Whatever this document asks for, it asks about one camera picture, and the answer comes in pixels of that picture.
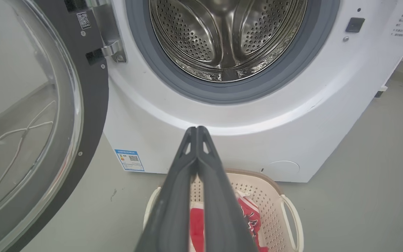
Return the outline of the black door latch socket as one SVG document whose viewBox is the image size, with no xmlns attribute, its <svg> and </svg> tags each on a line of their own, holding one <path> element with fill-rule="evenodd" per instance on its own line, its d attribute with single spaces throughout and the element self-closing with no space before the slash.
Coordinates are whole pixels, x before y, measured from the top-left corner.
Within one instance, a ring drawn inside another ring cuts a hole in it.
<svg viewBox="0 0 403 252">
<path fill-rule="evenodd" d="M 365 19 L 361 18 L 361 17 L 350 18 L 345 32 L 346 33 L 359 33 L 364 22 L 365 22 Z"/>
</svg>

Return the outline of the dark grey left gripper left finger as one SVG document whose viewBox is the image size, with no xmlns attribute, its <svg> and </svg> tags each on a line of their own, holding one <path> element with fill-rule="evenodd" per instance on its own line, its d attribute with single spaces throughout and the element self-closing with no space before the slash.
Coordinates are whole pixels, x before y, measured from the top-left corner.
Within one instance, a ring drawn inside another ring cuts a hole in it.
<svg viewBox="0 0 403 252">
<path fill-rule="evenodd" d="M 190 186 L 197 174 L 196 127 L 184 134 L 134 252 L 189 252 Z"/>
</svg>

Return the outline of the white front-load washing machine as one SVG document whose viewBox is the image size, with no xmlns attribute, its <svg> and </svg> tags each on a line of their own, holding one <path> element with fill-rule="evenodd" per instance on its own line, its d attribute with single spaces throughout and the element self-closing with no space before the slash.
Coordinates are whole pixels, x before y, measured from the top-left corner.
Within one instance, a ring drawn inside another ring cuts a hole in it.
<svg viewBox="0 0 403 252">
<path fill-rule="evenodd" d="M 186 129 L 204 126 L 224 168 L 261 172 L 287 160 L 300 168 L 294 182 L 308 182 L 403 58 L 403 0 L 340 0 L 323 47 L 294 80 L 253 101 L 210 104 L 158 78 L 133 38 L 125 0 L 112 1 L 128 62 L 109 65 L 104 134 L 113 151 L 138 153 L 140 173 L 166 174 Z M 359 33 L 345 32 L 352 17 L 365 19 Z"/>
</svg>

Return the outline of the cream perforated laundry basket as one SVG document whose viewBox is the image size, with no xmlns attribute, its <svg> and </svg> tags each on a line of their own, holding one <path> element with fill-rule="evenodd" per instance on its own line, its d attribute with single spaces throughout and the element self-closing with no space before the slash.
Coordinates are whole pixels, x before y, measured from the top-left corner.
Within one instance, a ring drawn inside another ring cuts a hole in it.
<svg viewBox="0 0 403 252">
<path fill-rule="evenodd" d="M 264 240 L 269 252 L 303 252 L 304 233 L 301 219 L 290 199 L 269 177 L 253 171 L 226 170 L 235 197 L 249 196 L 259 208 Z M 150 197 L 144 214 L 144 226 L 158 199 L 161 187 Z M 196 174 L 190 186 L 190 208 L 192 202 L 204 202 L 203 182 Z"/>
</svg>

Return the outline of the washing machine door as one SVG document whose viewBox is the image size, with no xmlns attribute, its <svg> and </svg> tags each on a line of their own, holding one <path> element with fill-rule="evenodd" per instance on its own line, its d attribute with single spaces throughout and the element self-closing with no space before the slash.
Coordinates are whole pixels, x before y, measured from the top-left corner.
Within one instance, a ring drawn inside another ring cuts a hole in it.
<svg viewBox="0 0 403 252">
<path fill-rule="evenodd" d="M 84 0 L 0 0 L 0 252 L 40 233 L 99 145 L 109 88 L 95 21 Z"/>
</svg>

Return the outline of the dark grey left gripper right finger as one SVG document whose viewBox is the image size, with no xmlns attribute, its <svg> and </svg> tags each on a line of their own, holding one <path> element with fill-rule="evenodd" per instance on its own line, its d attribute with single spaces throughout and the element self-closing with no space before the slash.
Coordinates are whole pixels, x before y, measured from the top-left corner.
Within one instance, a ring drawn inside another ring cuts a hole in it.
<svg viewBox="0 0 403 252">
<path fill-rule="evenodd" d="M 203 182 L 206 252 L 259 252 L 214 142 L 197 128 L 197 174 Z"/>
</svg>

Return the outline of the blue energy label sticker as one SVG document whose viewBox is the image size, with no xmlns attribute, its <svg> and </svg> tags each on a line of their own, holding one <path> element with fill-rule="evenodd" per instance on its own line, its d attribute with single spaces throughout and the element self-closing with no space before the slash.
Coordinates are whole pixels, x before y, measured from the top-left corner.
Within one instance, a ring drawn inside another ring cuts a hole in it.
<svg viewBox="0 0 403 252">
<path fill-rule="evenodd" d="M 144 167 L 136 151 L 115 149 L 114 152 L 125 171 L 144 172 Z"/>
</svg>

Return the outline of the red cloth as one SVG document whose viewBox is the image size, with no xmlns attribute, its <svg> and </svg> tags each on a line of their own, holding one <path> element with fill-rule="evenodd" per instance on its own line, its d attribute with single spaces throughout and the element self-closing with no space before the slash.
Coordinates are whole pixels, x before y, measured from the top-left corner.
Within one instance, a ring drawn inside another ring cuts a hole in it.
<svg viewBox="0 0 403 252">
<path fill-rule="evenodd" d="M 242 215 L 248 224 L 251 236 L 259 249 L 259 252 L 269 252 L 264 240 L 262 221 L 259 208 L 255 202 L 245 195 L 237 196 L 237 201 L 242 210 Z M 189 222 L 189 252 L 205 252 L 205 223 L 204 203 L 192 202 Z"/>
</svg>

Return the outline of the QR code sticker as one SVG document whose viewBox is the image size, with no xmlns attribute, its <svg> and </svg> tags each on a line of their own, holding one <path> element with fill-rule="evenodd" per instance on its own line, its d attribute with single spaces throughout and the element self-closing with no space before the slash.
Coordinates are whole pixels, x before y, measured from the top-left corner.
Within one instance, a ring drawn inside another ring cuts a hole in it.
<svg viewBox="0 0 403 252">
<path fill-rule="evenodd" d="M 77 13 L 76 16 L 77 16 L 77 19 L 79 21 L 80 28 L 82 30 L 86 30 L 88 28 L 91 28 L 91 23 L 89 21 L 89 16 L 88 16 L 87 12 Z"/>
</svg>

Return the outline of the silver door hinge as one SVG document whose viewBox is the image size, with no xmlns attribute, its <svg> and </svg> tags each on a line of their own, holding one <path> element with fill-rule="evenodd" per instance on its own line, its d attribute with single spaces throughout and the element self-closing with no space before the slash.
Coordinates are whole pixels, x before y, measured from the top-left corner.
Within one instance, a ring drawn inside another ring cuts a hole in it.
<svg viewBox="0 0 403 252">
<path fill-rule="evenodd" d="M 124 50 L 112 0 L 85 0 L 96 19 L 96 24 L 103 41 L 102 54 L 110 56 L 114 62 L 127 63 L 128 57 Z"/>
</svg>

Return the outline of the round filter cover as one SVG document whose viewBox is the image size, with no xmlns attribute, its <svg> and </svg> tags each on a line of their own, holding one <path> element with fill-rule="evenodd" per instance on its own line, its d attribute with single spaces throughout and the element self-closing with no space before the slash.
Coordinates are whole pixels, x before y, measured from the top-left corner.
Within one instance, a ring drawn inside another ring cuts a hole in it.
<svg viewBox="0 0 403 252">
<path fill-rule="evenodd" d="M 292 161 L 282 160 L 275 161 L 266 168 L 261 170 L 261 173 L 274 181 L 294 182 L 297 179 L 299 165 Z"/>
</svg>

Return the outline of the grey rubber door gasket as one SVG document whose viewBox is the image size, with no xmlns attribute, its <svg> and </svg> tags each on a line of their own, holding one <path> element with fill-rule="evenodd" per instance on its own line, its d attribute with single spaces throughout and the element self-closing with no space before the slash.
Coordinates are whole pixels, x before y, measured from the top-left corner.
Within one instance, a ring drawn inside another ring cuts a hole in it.
<svg viewBox="0 0 403 252">
<path fill-rule="evenodd" d="M 294 80 L 323 47 L 339 7 L 340 0 L 307 0 L 307 11 L 301 27 L 289 48 L 277 61 L 249 78 L 231 83 L 213 83 L 189 75 L 167 56 L 152 26 L 149 0 L 125 0 L 133 38 L 158 78 L 183 96 L 218 105 L 250 102 Z"/>
</svg>

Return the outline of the stainless steel washer drum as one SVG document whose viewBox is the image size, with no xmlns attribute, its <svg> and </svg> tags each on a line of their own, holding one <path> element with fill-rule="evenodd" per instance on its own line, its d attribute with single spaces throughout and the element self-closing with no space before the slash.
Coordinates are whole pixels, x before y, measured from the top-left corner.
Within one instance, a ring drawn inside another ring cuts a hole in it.
<svg viewBox="0 0 403 252">
<path fill-rule="evenodd" d="M 289 48 L 307 0 L 149 0 L 161 47 L 184 72 L 213 83 L 257 75 Z"/>
</svg>

